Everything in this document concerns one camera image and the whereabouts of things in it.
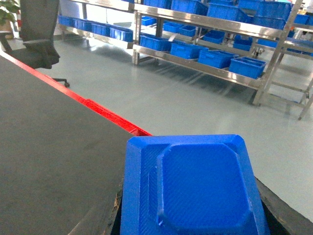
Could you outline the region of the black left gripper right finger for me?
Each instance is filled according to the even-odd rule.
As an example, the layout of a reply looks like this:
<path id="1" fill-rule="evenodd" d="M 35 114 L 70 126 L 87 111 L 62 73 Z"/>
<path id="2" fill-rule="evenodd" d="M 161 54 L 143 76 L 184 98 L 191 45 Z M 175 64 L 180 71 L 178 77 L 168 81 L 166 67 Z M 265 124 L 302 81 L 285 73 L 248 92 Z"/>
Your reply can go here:
<path id="1" fill-rule="evenodd" d="M 313 235 L 313 223 L 255 179 L 271 235 Z"/>

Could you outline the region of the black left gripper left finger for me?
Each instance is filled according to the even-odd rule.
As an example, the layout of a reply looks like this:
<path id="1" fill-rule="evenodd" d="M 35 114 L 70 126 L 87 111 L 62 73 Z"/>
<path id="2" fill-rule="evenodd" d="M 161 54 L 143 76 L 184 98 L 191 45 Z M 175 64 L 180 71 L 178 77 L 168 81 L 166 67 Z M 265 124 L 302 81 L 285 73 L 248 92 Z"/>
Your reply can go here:
<path id="1" fill-rule="evenodd" d="M 119 184 L 118 192 L 116 194 L 112 212 L 106 227 L 107 235 L 119 235 L 121 226 L 121 212 L 122 212 L 122 198 L 123 198 L 123 184 L 124 179 Z"/>

